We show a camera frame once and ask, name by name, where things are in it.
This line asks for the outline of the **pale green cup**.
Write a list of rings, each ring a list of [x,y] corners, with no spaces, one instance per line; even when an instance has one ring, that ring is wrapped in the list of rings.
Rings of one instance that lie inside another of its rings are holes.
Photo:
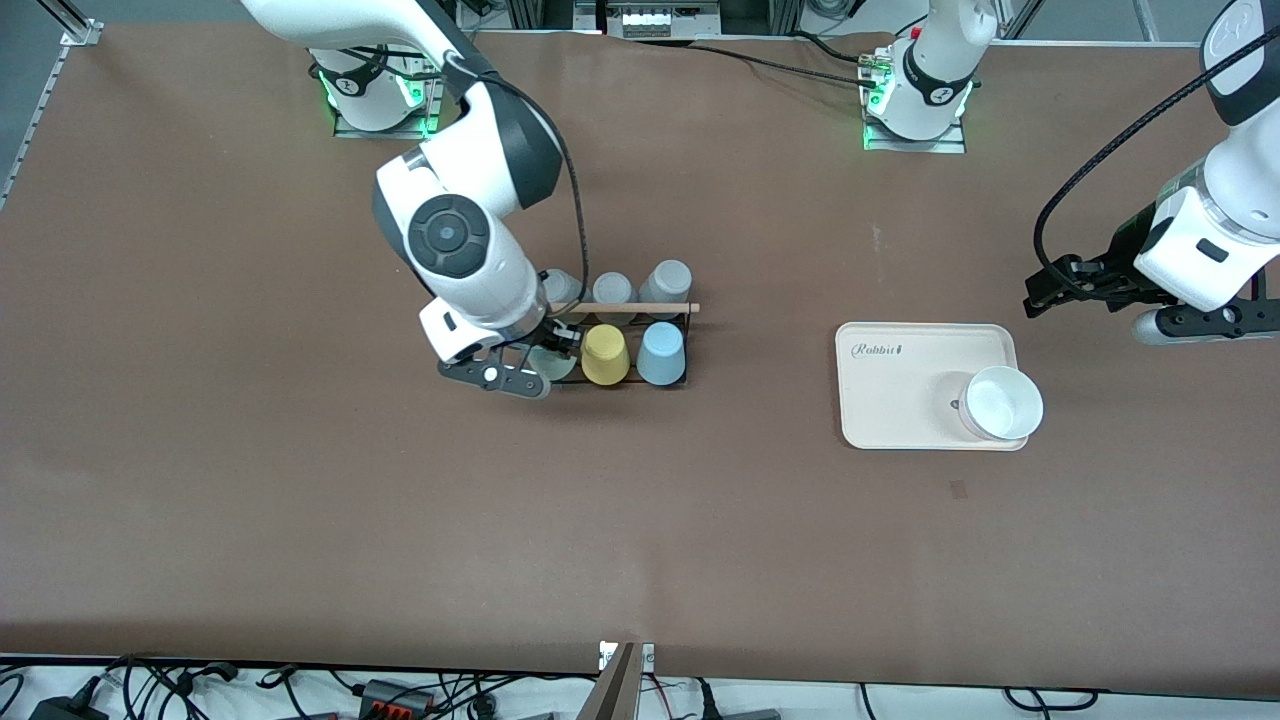
[[[572,354],[536,346],[530,350],[527,364],[545,380],[554,383],[563,380],[576,368],[577,357]]]

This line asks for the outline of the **light blue cup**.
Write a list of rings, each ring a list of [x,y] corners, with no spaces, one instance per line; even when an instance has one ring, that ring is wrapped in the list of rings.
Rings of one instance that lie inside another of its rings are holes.
[[[686,372],[681,329],[669,322],[650,324],[640,342],[636,370],[652,386],[672,386]]]

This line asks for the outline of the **yellow cup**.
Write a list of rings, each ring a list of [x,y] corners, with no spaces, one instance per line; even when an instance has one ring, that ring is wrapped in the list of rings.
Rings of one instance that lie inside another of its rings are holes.
[[[611,324],[593,325],[582,338],[580,365],[596,386],[616,386],[630,373],[630,351],[622,331]]]

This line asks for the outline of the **white bowl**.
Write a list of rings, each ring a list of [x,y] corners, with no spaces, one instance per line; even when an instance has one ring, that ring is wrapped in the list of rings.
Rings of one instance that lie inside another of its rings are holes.
[[[969,432],[997,442],[1029,438],[1044,418],[1039,387],[1015,366],[988,366],[973,374],[956,405]]]

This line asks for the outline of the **blue-grey cup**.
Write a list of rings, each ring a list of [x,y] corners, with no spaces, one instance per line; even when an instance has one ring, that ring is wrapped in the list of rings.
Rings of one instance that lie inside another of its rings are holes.
[[[643,304],[685,305],[692,287],[692,272],[676,259],[659,263],[637,293]]]

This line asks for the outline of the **pale pink rabbit print tray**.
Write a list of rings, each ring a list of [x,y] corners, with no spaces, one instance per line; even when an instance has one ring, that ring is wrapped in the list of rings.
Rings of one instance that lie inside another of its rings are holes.
[[[973,374],[1019,369],[1000,325],[850,322],[836,331],[835,352],[841,429],[856,448],[1015,451],[1027,443],[983,439],[957,413]]]

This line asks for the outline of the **white power strip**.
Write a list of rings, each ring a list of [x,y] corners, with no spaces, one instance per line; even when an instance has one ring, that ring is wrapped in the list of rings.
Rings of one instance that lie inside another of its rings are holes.
[[[691,38],[701,28],[701,17],[698,6],[628,6],[614,14],[623,38]]]

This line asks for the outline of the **black box with orange plugs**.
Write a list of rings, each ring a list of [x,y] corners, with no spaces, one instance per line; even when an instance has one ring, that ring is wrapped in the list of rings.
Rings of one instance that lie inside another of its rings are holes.
[[[435,707],[430,691],[413,689],[394,682],[370,680],[357,685],[357,720],[426,720]]]

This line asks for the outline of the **black power adapter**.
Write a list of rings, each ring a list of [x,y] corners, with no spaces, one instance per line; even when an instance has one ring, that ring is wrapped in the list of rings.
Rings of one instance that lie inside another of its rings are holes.
[[[77,705],[69,697],[50,697],[41,700],[27,720],[110,720],[110,717],[91,705]]]

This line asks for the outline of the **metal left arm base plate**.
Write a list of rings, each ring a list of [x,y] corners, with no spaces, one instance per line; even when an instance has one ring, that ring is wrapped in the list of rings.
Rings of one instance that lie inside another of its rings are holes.
[[[933,138],[908,138],[892,132],[883,123],[881,110],[891,97],[893,91],[893,68],[891,46],[878,47],[873,54],[860,56],[858,77],[869,79],[876,86],[861,88],[861,118],[864,129],[861,132],[863,149],[867,151],[895,151],[895,152],[932,152],[960,155],[966,151],[966,141],[963,128],[963,115],[965,101],[974,90],[970,82],[959,95],[960,100],[955,106],[955,114],[947,129]]]

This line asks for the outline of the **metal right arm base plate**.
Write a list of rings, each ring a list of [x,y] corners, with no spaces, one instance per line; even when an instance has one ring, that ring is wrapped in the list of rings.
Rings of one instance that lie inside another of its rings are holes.
[[[352,79],[324,79],[323,85],[337,136],[422,140],[436,133],[444,90],[438,78],[413,81],[383,73],[361,94],[353,94]]]

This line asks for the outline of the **aluminium table edge rail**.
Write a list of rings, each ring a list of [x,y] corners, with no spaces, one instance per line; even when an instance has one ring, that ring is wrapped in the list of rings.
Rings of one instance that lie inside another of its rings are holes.
[[[31,147],[31,145],[32,145],[32,142],[35,140],[35,135],[36,135],[36,131],[38,128],[38,124],[40,124],[41,119],[44,118],[45,110],[46,110],[46,108],[49,105],[49,101],[50,101],[50,99],[52,96],[52,91],[54,91],[54,88],[55,88],[55,86],[58,83],[58,79],[60,78],[61,70],[64,69],[64,65],[65,65],[65,61],[67,61],[67,58],[68,58],[69,54],[70,54],[70,47],[69,46],[60,46],[60,51],[58,54],[58,58],[54,61],[54,64],[51,65],[50,72],[47,73],[47,77],[46,77],[46,79],[44,82],[44,86],[41,88],[41,94],[38,96],[38,101],[37,101],[37,104],[36,104],[36,106],[35,106],[35,109],[33,109],[33,111],[32,111],[32,114],[31,114],[31,117],[28,119],[28,123],[26,126],[26,132],[23,133],[20,143],[18,145],[18,147],[15,150],[15,155],[14,155],[13,163],[10,165],[10,169],[9,169],[8,174],[6,174],[5,182],[3,183],[3,187],[0,188],[0,211],[4,210],[4,208],[5,208],[5,205],[6,205],[8,200],[9,200],[9,197],[12,196],[12,192],[13,192],[13,190],[15,187],[15,183],[17,183],[17,178],[18,178],[18,176],[20,173],[20,169],[23,167],[23,163],[24,163],[24,160],[26,160],[26,158],[27,158],[27,155],[29,152],[29,147]]]

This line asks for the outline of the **aluminium frame post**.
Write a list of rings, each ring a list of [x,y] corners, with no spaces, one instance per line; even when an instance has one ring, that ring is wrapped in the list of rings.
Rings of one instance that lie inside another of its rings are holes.
[[[63,47],[87,47],[99,42],[102,23],[84,14],[73,0],[36,0],[61,27]]]

